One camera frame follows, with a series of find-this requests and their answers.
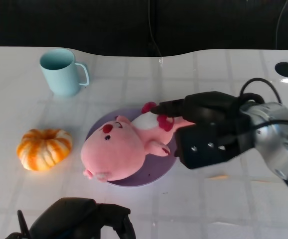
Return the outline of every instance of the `plush toy ear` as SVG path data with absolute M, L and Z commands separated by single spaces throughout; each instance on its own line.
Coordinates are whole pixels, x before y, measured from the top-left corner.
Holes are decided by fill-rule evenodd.
M 95 176 L 101 183 L 105 183 L 109 180 L 111 173 L 97 173 Z
M 157 142 L 157 141 L 150 141 L 145 146 L 146 153 L 154 154 L 157 156 L 169 156 L 170 150 L 167 145 Z
M 128 118 L 126 118 L 125 116 L 118 116 L 116 118 L 117 121 L 120 121 L 120 122 L 124 122 L 124 123 L 127 123 L 127 124 L 131 124 L 131 121 L 129 121 Z

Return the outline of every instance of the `mug handle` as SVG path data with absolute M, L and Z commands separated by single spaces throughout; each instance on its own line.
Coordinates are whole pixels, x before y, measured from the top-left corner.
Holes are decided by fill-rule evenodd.
M 86 75 L 86 83 L 80 83 L 81 86 L 88 86 L 90 84 L 90 77 L 89 77 L 89 73 L 88 73 L 88 70 L 86 69 L 85 65 L 83 65 L 82 63 L 75 63 L 75 65 L 78 65 L 78 66 L 82 66 L 83 67 L 83 70 L 85 72 L 85 75 Z

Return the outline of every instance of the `white table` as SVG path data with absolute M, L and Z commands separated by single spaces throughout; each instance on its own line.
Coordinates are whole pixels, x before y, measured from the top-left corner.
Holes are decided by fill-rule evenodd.
M 251 150 L 226 164 L 190 171 L 179 162 L 157 182 L 121 188 L 82 175 L 80 149 L 89 128 L 106 113 L 148 101 L 221 91 L 237 95 L 250 78 L 269 79 L 288 106 L 288 83 L 274 66 L 288 51 L 206 50 L 174 57 L 105 57 L 74 51 L 92 83 L 75 97 L 53 97 L 39 68 L 49 48 L 0 47 L 0 239 L 18 231 L 17 209 L 30 226 L 61 197 L 87 197 L 131 209 L 139 239 L 286 239 L 288 188 Z M 275 100 L 262 83 L 248 91 Z M 74 150 L 48 172 L 31 172 L 15 149 L 31 128 L 60 127 Z M 228 175 L 226 180 L 213 176 Z M 102 229 L 103 239 L 117 239 Z

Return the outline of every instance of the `plush toy nose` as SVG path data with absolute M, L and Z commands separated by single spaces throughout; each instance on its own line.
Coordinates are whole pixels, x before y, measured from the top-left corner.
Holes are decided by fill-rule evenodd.
M 104 133 L 109 133 L 109 132 L 111 132 L 112 129 L 113 129 L 113 125 L 111 125 L 111 124 L 106 124 L 103 126 L 103 132 Z

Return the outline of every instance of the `black backdrop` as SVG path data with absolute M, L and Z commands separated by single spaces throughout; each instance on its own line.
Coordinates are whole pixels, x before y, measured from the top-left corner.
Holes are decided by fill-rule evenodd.
M 110 56 L 156 56 L 149 0 L 0 0 L 0 46 L 55 46 Z M 163 56 L 215 48 L 274 49 L 286 0 L 150 0 Z M 278 49 L 288 49 L 288 3 Z

